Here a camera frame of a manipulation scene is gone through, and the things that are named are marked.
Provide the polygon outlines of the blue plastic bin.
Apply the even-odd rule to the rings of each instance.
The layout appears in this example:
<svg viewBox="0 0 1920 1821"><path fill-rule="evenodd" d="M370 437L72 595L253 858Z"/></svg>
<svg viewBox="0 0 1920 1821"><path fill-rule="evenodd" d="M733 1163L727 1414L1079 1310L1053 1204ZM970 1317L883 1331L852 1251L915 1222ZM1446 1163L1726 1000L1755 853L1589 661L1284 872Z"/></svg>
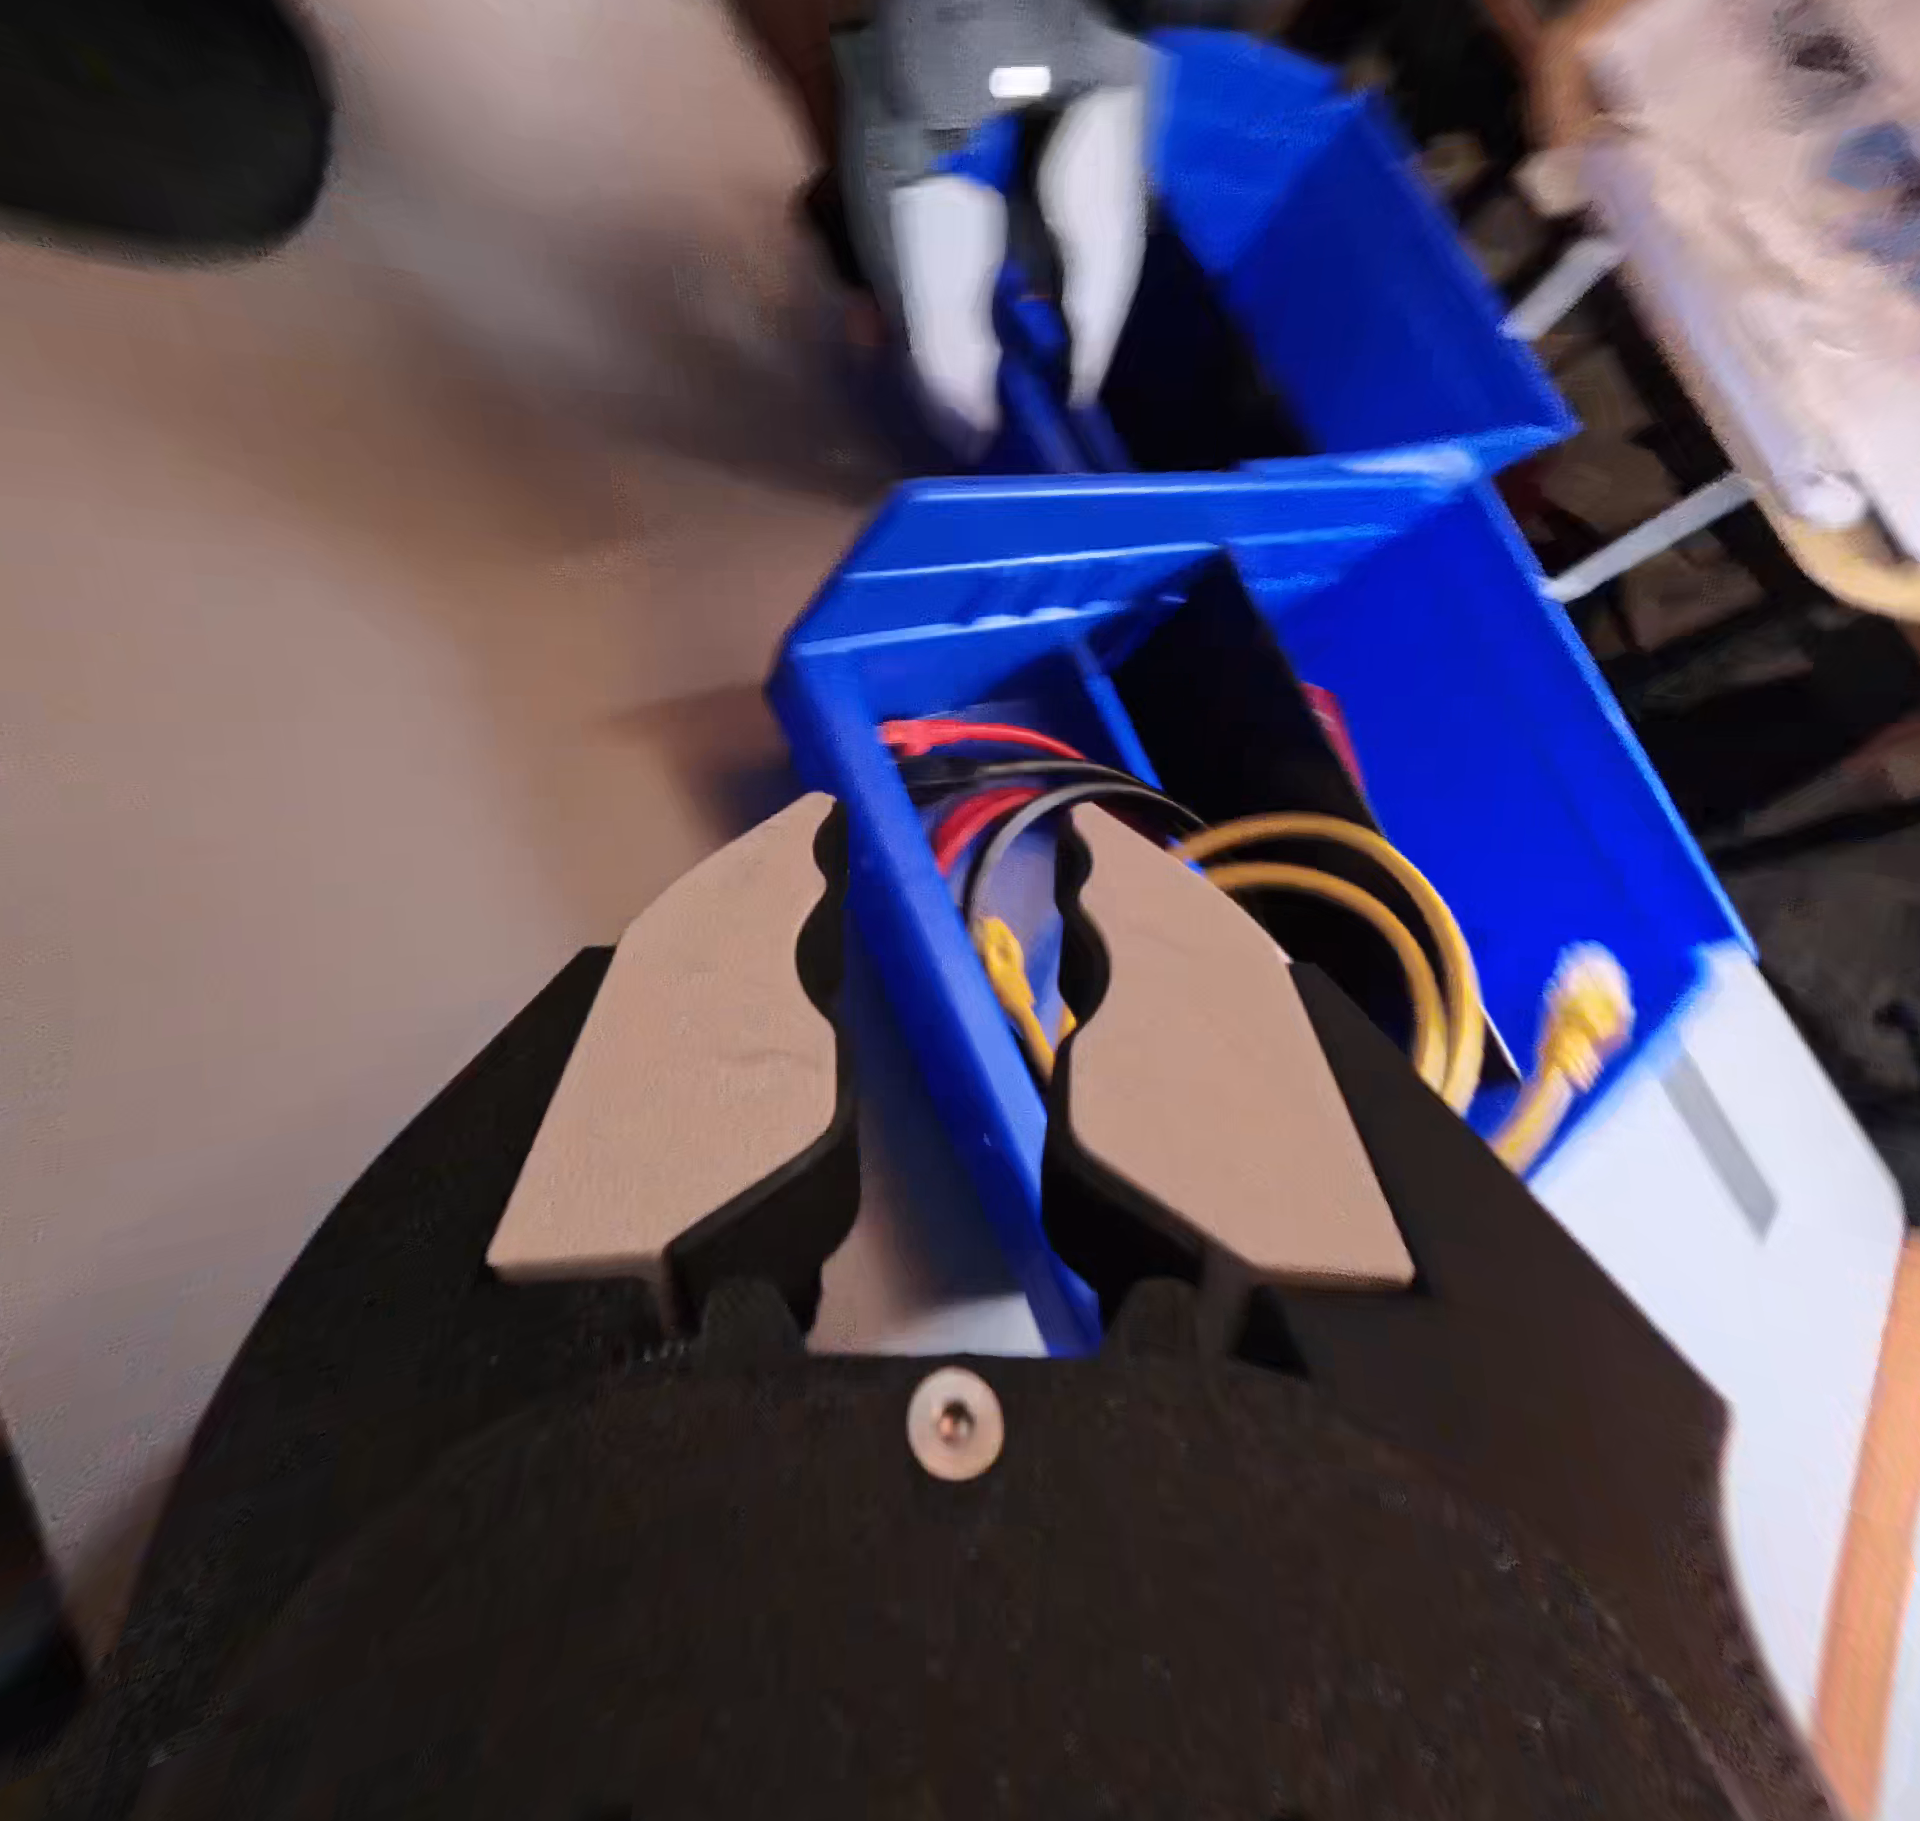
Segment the blue plastic bin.
<svg viewBox="0 0 1920 1821"><path fill-rule="evenodd" d="M1495 477L1576 432L1376 96L1229 31L1167 29L1155 62L1144 258L1102 391L1069 407L1051 244L1016 233L988 440L903 382L931 466L1197 475L1446 448Z"/></svg>
<svg viewBox="0 0 1920 1821"><path fill-rule="evenodd" d="M850 810L850 913L1045 1354L1095 1341L1090 1289L1045 1241L1045 1098L882 725L1019 723L1160 785L1111 669L1155 595L1214 557L1236 564L1300 677L1338 693L1366 799L1457 917L1500 1048L1531 1060L1570 949L1620 964L1636 1030L1531 1184L1672 1058L1711 950L1750 949L1465 454L901 488L785 633L768 695L804 783Z"/></svg>

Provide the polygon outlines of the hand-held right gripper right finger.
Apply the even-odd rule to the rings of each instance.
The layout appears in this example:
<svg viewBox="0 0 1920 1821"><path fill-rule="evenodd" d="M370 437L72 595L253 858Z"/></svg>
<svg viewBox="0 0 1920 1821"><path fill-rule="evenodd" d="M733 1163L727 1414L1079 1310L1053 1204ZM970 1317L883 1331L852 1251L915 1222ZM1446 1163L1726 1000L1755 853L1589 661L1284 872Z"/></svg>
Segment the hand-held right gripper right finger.
<svg viewBox="0 0 1920 1821"><path fill-rule="evenodd" d="M1112 1334L1151 1282L1244 1338L1265 1295L1405 1295L1413 1253L1292 960L1095 807L1061 839L1077 1028L1049 1080L1045 1236Z"/></svg>

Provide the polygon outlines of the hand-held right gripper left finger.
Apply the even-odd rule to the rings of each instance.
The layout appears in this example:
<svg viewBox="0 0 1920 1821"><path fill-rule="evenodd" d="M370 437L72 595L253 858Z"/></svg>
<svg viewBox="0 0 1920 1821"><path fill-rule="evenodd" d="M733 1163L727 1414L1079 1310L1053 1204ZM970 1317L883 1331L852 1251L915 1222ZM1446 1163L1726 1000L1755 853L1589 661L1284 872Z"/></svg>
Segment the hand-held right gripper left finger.
<svg viewBox="0 0 1920 1821"><path fill-rule="evenodd" d="M804 794L621 932L494 1230L513 1285L640 1282L671 1334L761 1282L810 1337L857 1218L850 824Z"/></svg>

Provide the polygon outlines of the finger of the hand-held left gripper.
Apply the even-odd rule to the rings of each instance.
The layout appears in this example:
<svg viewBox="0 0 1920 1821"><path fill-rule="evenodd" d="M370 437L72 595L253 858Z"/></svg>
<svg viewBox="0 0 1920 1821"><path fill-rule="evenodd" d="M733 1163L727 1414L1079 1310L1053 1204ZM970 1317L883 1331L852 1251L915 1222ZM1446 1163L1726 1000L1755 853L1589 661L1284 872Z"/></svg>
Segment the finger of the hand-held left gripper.
<svg viewBox="0 0 1920 1821"><path fill-rule="evenodd" d="M1067 400L1095 405L1136 303L1150 233L1144 88L1093 90L1045 146L1045 224L1061 264Z"/></svg>
<svg viewBox="0 0 1920 1821"><path fill-rule="evenodd" d="M970 178L924 178L892 199L901 317L919 393L955 443L1002 425L993 319L1006 260L1006 199Z"/></svg>

